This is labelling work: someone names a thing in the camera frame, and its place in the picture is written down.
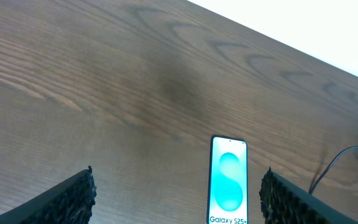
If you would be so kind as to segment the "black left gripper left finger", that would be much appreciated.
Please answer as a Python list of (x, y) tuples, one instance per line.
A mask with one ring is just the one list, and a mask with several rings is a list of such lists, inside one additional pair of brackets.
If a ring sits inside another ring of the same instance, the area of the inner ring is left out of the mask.
[(0, 215), (0, 224), (88, 224), (97, 196), (93, 170), (87, 169)]

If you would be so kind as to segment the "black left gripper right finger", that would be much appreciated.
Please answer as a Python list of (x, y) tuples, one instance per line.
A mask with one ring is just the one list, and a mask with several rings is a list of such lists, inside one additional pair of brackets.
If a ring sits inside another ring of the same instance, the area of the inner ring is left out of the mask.
[(358, 224), (271, 169), (262, 178), (259, 195), (268, 224)]

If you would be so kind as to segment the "blue screen smartphone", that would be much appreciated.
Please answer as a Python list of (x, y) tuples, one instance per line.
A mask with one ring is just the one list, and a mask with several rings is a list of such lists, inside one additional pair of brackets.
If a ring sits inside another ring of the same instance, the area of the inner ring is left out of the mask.
[(248, 144), (214, 134), (210, 142), (207, 224), (247, 224)]

